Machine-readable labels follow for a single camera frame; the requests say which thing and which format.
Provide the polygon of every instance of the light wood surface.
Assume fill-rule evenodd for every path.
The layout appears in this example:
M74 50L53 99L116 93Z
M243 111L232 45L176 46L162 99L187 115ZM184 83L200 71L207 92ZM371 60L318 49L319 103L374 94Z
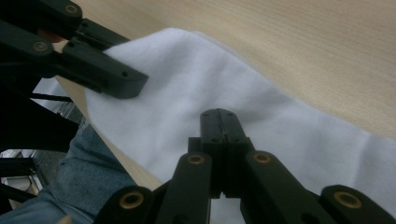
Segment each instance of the light wood surface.
M396 139L396 1L74 2L130 39L166 27L203 32L307 104ZM82 88L60 82L89 117ZM110 148L136 177L134 163Z

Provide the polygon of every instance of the screw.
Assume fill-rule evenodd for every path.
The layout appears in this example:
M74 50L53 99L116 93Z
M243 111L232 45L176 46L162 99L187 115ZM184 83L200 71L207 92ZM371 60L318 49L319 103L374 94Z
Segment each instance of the screw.
M76 13L76 12L78 12L78 9L75 6L72 6L72 5L67 5L64 9L68 13Z
M48 48L49 48L49 46L46 43L41 42L41 41L35 42L33 44L33 49L35 51L46 51Z

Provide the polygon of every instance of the white cloth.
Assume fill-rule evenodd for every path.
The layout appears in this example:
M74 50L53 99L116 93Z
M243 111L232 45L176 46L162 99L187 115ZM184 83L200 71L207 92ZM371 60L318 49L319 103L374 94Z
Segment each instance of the white cloth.
M129 100L86 90L95 127L128 157L167 181L188 138L200 136L200 114L233 111L258 150L275 154L307 188L362 191L396 215L396 142L367 133L288 96L210 37L178 29L106 52L149 75ZM244 223L237 200L212 201L218 223Z

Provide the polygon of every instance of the towel fold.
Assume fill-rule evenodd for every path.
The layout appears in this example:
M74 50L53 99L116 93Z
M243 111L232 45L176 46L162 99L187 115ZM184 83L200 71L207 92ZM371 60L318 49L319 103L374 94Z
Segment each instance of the towel fold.
M287 95L231 49L203 34L165 29L106 51L149 76L129 100L86 90L89 117L125 155L172 177L200 114L233 111L258 150L275 154L317 194L330 185L360 190L396 216L396 142ZM238 200L212 200L218 223L243 223Z

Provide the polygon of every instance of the jeans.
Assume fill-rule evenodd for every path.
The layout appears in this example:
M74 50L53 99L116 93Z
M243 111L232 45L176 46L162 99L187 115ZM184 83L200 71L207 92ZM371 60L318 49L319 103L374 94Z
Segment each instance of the jeans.
M92 126L83 120L70 143L59 174L36 198L0 216L6 223L92 223L109 197L135 185Z

